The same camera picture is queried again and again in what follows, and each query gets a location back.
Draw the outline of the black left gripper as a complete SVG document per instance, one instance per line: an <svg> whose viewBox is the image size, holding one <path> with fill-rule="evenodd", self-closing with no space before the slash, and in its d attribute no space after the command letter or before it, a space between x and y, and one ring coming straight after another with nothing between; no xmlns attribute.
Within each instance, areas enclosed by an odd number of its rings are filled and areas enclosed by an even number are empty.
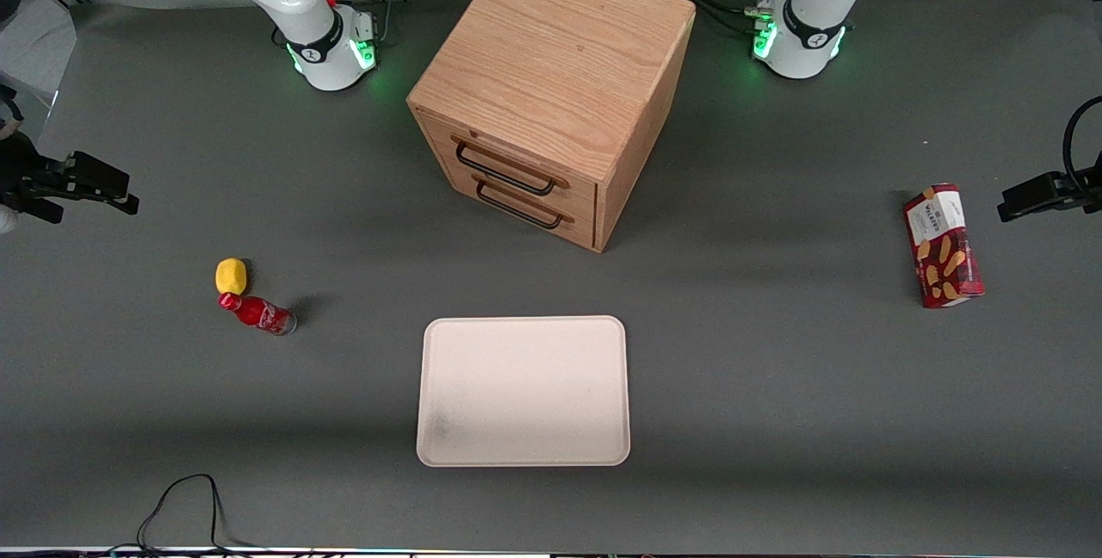
<svg viewBox="0 0 1102 558"><path fill-rule="evenodd" d="M1087 215L1101 212L1101 170L1083 169L1068 175L1046 172L1002 193L997 213L1003 223L1048 210L1081 208Z"/></svg>

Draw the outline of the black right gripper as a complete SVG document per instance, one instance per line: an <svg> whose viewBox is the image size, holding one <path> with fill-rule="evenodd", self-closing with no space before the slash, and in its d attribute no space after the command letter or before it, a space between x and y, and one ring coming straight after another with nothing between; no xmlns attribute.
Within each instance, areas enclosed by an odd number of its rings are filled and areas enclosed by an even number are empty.
<svg viewBox="0 0 1102 558"><path fill-rule="evenodd" d="M3 205L15 215L28 215L60 224L65 210L56 202L30 194L33 186L60 187L60 197L72 201L105 202L126 215L140 208L138 196L129 192L130 175L86 152L72 152L64 161L39 154L22 132L1 142L1 192Z"/></svg>

